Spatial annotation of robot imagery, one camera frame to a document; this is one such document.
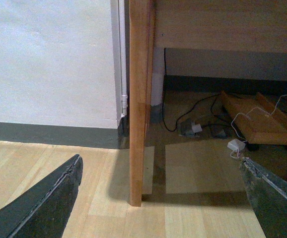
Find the white cable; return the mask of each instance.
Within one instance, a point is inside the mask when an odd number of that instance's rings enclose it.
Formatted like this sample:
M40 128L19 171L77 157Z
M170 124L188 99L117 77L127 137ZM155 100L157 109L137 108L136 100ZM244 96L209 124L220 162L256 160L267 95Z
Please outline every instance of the white cable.
M279 97L279 99L278 99L278 101L277 101L277 103L276 103L276 105L275 105L275 108L274 108L274 110L273 110L271 113L265 111L265 110L262 109L262 108L254 107L254 108L252 108L252 109L251 109L248 113L246 113L246 114L244 114L244 113L238 113L238 114L236 114L236 116L234 117L233 121L231 122L231 126L232 126L232 128L234 129L234 131L235 131L236 135L238 136L238 138L241 138L241 139L246 140L245 138L239 136L239 134L237 133L237 130L236 130L235 127L233 126L233 122L236 120L236 118L238 117L238 115L244 115L244 116L247 117L247 119L251 120L251 118L248 116L248 114L250 114L250 113L251 113L253 110L255 110L255 109L259 109L259 110L261 110L262 112L264 112L264 113L266 113L266 114L268 114L268 115L271 116L271 115L273 115L274 112L276 111L277 105L278 105L278 103L280 102L281 98L282 98L282 97L286 97L286 96L287 96L287 94L284 94L284 95L281 95L281 96Z
M236 120L236 118L238 117L238 115L244 115L244 116L247 117L247 119L252 120L252 119L249 117L248 114L250 114L250 113L251 113L252 111L254 111L255 109L259 109L259 110L263 111L264 113L267 113L268 115L270 115L270 113L268 113L268 112L265 111L264 109L259 108L259 107L255 107L255 108L252 108L252 109L251 109L248 113L246 113L246 114L244 114L244 113L238 113L238 114L236 114L236 116L234 117L233 121L231 122L231 126L232 126L232 128L234 129L236 135L238 136L238 138L241 138L241 139L245 140L245 141L242 141L242 142L244 142L244 143L247 142L247 140L246 140L245 138L239 136L239 134L237 133L237 130L236 130L235 127L233 126L233 122Z
M230 157L232 157L233 159L239 159L239 148L237 149L237 151L232 151L231 153L230 153Z
M277 101L277 103L276 103L276 105L275 105L274 110L271 112L271 115L274 114L274 112L276 111L277 105L278 105L278 103L281 101L281 98L282 98L282 97L286 97L286 96L287 96L287 94L284 94L284 95L281 95L281 96L279 97L279 99L278 99L278 101Z

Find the wooden table leg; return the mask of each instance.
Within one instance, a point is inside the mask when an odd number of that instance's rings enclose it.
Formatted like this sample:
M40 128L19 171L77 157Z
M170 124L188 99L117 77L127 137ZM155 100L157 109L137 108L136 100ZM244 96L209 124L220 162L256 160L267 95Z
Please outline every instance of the wooden table leg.
M141 206L144 138L151 97L154 10L152 0L130 0L130 204Z

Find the gray wall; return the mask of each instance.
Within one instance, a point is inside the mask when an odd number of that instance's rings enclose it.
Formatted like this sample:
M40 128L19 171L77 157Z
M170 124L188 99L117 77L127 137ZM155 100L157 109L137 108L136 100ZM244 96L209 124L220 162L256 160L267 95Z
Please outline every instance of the gray wall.
M167 74L287 80L287 54L167 49Z

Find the wooden desk panel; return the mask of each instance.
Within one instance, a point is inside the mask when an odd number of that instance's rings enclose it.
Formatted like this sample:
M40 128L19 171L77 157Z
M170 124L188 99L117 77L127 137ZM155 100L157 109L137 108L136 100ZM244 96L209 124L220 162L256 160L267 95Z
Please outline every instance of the wooden desk panel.
M287 53L287 0L157 0L155 46Z

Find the white wall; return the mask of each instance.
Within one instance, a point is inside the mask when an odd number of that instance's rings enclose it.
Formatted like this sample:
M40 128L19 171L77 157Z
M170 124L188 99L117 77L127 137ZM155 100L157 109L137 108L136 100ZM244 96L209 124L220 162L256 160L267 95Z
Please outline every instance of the white wall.
M0 122L117 128L117 3L0 0Z
M167 49L167 74L287 80L287 54Z

